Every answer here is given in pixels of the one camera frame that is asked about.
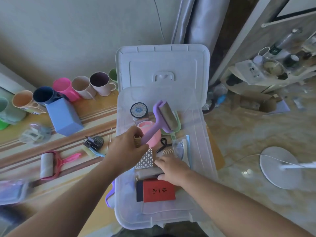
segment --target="striped tablecloth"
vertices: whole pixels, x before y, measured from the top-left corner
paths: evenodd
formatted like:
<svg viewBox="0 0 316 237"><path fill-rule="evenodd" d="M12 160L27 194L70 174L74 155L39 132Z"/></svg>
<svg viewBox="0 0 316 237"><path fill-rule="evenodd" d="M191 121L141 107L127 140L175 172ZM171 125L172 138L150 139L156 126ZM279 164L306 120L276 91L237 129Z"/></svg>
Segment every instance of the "striped tablecloth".
<svg viewBox="0 0 316 237"><path fill-rule="evenodd" d="M96 101L79 100L74 103L75 109L80 116L84 129L65 137L55 132L48 114L29 114L21 123L9 126L0 131L0 178L31 180L32 192L28 197L18 204L26 215L31 216L45 205L51 203L69 187L80 180L85 174L93 169L102 157L91 158L82 149L85 136L100 135L104 138L105 144L102 153L106 153L107 139L112 128L112 138L116 136L116 112L117 112L118 92L114 91L107 97L97 96ZM30 123L41 123L52 128L52 137L49 142L34 146L19 142L18 137L28 127ZM210 136L212 149L216 149L213 155L216 167L223 166L223 157ZM43 152L56 150L62 158L66 158L74 153L81 152L80 159L63 165L59 178L44 181L40 180L40 158ZM105 195L111 189L109 187L100 200L96 209L88 219L80 236L86 236L98 229L106 226L116 226L117 222L114 211L106 207Z"/></svg>

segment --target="dark blue mug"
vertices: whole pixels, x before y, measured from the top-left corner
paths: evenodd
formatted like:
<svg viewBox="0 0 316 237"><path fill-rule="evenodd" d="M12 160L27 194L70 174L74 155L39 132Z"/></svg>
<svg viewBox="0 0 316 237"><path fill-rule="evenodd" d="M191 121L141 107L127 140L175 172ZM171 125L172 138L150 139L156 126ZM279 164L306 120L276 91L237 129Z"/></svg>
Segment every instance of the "dark blue mug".
<svg viewBox="0 0 316 237"><path fill-rule="evenodd" d="M69 101L69 98L64 94L46 86L36 89L33 94L33 99L41 105L48 105L56 100L59 100L60 98L65 98L67 101Z"/></svg>

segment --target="hand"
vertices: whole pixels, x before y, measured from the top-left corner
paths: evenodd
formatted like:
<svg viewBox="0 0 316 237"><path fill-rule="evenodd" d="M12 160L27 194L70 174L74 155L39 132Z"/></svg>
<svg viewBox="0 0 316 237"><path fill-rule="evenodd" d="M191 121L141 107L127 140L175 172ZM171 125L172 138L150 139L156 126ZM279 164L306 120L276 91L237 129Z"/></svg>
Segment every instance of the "hand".
<svg viewBox="0 0 316 237"><path fill-rule="evenodd" d="M173 156L157 158L155 164L164 172L164 174L158 176L158 180L165 180L177 186L182 186L185 177L191 172L185 162Z"/></svg>
<svg viewBox="0 0 316 237"><path fill-rule="evenodd" d="M137 126L132 126L125 133L114 138L109 146L105 159L110 158L119 174L134 167L141 157L148 151L149 145L135 147L134 136L142 137L144 134Z"/></svg>

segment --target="round label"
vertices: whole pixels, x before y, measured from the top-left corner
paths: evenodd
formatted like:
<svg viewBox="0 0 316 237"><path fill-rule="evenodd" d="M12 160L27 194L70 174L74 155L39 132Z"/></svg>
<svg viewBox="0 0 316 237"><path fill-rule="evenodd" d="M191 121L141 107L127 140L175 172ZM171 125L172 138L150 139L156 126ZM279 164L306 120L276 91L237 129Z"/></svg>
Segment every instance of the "round label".
<svg viewBox="0 0 316 237"><path fill-rule="evenodd" d="M147 106L144 103L135 103L131 107L131 114L136 118L142 118L147 113Z"/></svg>

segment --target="red box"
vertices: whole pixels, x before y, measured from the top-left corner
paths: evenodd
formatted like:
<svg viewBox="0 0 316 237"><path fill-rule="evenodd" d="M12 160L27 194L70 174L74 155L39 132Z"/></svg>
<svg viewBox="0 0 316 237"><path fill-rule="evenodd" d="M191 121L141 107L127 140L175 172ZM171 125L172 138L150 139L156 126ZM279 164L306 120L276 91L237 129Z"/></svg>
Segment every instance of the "red box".
<svg viewBox="0 0 316 237"><path fill-rule="evenodd" d="M144 203L175 200L174 185L157 179L147 179L143 182Z"/></svg>

